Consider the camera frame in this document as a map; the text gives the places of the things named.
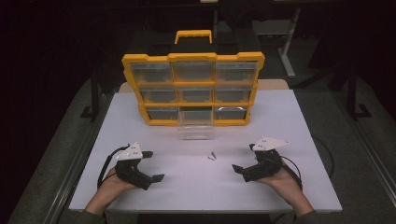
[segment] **clear plastic drawer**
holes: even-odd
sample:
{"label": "clear plastic drawer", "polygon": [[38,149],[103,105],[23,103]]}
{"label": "clear plastic drawer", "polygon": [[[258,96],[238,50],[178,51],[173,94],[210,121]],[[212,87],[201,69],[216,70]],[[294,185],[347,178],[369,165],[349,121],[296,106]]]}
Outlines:
{"label": "clear plastic drawer", "polygon": [[247,111],[245,106],[216,106],[215,119],[245,119]]}
{"label": "clear plastic drawer", "polygon": [[176,94],[173,87],[142,87],[140,88],[145,103],[175,103]]}
{"label": "clear plastic drawer", "polygon": [[150,119],[177,119],[177,107],[147,107]]}
{"label": "clear plastic drawer", "polygon": [[249,100],[251,87],[216,87],[215,102],[245,103]]}
{"label": "clear plastic drawer", "polygon": [[138,85],[173,83],[169,63],[130,63],[129,66]]}
{"label": "clear plastic drawer", "polygon": [[251,85],[256,75],[257,62],[216,63],[217,85]]}
{"label": "clear plastic drawer", "polygon": [[176,90],[181,103],[212,102],[213,87],[176,87]]}
{"label": "clear plastic drawer", "polygon": [[212,139],[212,107],[180,107],[177,117],[177,130],[182,139]]}
{"label": "clear plastic drawer", "polygon": [[175,62],[172,63],[175,81],[212,81],[213,62]]}

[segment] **organizer handle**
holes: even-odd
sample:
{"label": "organizer handle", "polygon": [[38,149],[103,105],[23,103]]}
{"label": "organizer handle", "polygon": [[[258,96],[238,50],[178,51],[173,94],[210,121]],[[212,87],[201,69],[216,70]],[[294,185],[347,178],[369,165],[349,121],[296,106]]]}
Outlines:
{"label": "organizer handle", "polygon": [[175,44],[177,44],[180,37],[209,37],[209,43],[212,43],[212,31],[210,30],[186,30],[177,31]]}

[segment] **cable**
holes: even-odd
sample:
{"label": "cable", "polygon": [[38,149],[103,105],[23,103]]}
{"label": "cable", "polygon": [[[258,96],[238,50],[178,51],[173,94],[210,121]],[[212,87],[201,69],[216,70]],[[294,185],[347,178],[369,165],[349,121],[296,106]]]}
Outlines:
{"label": "cable", "polygon": [[315,139],[316,141],[318,141],[326,149],[327,153],[329,154],[331,166],[332,166],[330,169],[330,172],[329,172],[329,178],[332,178],[332,174],[334,172],[334,167],[335,167],[334,157],[332,156],[332,153],[330,152],[329,148],[322,141],[320,141],[320,139],[316,138],[314,135],[312,135],[311,137],[313,139]]}
{"label": "cable", "polygon": [[113,153],[111,153],[110,155],[107,156],[107,159],[106,159],[106,161],[105,161],[105,164],[103,165],[102,171],[101,171],[100,174],[99,174],[99,178],[98,178],[98,181],[97,181],[97,188],[99,188],[99,187],[102,185],[102,182],[104,181],[104,180],[103,180],[103,176],[105,175],[105,171],[107,170],[107,166],[110,164],[111,159],[113,158],[113,156],[114,156],[117,152],[122,151],[122,150],[125,150],[125,149],[128,148],[128,147],[129,147],[129,144],[128,144],[127,147],[120,147],[120,148],[117,148],[116,150],[113,151]]}
{"label": "cable", "polygon": [[117,172],[116,172],[116,173],[114,173],[114,174],[112,174],[112,175],[108,175],[108,176],[106,176],[106,178],[105,178],[105,179],[103,179],[102,183],[103,183],[103,182],[105,182],[107,179],[109,179],[111,176],[113,176],[113,175],[116,175],[116,174],[117,174]]}
{"label": "cable", "polygon": [[286,159],[286,160],[288,160],[289,162],[293,163],[294,167],[297,169],[298,177],[299,177],[300,180],[301,180],[300,169],[298,168],[298,166],[296,165],[296,163],[294,163],[291,159],[289,159],[289,158],[287,158],[287,157],[284,157],[284,156],[280,156],[280,157],[281,157],[282,159]]}

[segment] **left hand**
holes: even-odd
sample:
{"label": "left hand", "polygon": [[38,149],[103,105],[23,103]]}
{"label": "left hand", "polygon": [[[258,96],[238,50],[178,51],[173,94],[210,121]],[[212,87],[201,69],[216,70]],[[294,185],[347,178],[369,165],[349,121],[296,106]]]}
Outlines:
{"label": "left hand", "polygon": [[99,190],[85,207],[85,211],[101,216],[112,202],[129,189],[137,189],[137,187],[119,179],[116,169],[113,167],[108,171]]}

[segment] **plastic storage organizer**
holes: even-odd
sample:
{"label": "plastic storage organizer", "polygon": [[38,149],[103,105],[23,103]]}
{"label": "plastic storage organizer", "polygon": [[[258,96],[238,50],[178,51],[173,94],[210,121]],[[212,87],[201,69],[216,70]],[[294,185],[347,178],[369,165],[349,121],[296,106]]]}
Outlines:
{"label": "plastic storage organizer", "polygon": [[251,30],[216,40],[209,30],[143,32],[122,63],[148,125],[207,133],[209,126],[249,123],[264,55]]}

